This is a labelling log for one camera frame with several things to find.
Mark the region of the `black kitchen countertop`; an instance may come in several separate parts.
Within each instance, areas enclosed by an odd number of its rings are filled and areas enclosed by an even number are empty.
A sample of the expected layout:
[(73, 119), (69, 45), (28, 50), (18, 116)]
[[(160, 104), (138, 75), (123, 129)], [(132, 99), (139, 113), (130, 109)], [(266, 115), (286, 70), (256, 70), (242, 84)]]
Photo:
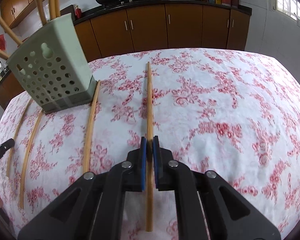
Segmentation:
[(121, 0), (73, 23), (88, 62), (172, 48), (245, 50), (252, 9), (201, 0)]

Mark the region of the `floral white tablecloth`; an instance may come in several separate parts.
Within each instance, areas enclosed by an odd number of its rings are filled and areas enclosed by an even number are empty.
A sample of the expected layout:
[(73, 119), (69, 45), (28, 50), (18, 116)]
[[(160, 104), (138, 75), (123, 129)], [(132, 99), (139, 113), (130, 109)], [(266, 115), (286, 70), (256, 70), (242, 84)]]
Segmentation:
[[(300, 220), (300, 85), (275, 58), (169, 49), (89, 64), (101, 81), (90, 170), (107, 172), (147, 133), (147, 62), (154, 134), (175, 160), (216, 171), (288, 236)], [(23, 92), (0, 120), (0, 195), (16, 236), (83, 173), (90, 105), (44, 115)]]

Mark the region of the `green perforated utensil holder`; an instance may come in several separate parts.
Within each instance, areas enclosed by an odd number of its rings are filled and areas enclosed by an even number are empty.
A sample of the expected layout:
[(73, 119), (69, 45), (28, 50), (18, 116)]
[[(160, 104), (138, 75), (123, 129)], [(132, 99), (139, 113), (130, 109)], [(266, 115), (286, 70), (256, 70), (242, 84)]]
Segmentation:
[(90, 103), (94, 97), (97, 82), (70, 14), (38, 29), (6, 64), (46, 114)]

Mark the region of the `red hanging plastic bag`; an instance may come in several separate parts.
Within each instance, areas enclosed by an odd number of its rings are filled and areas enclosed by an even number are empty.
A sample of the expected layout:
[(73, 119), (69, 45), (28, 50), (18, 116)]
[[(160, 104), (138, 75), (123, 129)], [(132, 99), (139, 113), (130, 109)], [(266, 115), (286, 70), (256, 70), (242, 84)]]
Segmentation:
[(0, 50), (2, 51), (6, 50), (6, 40), (4, 34), (0, 34)]

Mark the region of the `dark wooden cutting board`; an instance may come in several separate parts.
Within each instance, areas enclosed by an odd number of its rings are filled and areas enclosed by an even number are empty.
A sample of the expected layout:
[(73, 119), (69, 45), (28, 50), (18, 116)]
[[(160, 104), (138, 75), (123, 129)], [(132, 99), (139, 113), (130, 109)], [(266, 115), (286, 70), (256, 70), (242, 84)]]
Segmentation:
[(61, 16), (67, 15), (67, 14), (71, 15), (72, 22), (74, 22), (76, 20), (75, 6), (73, 4), (71, 4), (61, 10)]

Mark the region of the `red bottle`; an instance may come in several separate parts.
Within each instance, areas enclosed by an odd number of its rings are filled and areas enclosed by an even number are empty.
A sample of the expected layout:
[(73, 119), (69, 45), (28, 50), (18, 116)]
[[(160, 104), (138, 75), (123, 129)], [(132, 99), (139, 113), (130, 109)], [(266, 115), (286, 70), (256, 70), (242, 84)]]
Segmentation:
[(81, 8), (78, 5), (75, 5), (75, 15), (77, 19), (80, 19), (82, 17)]

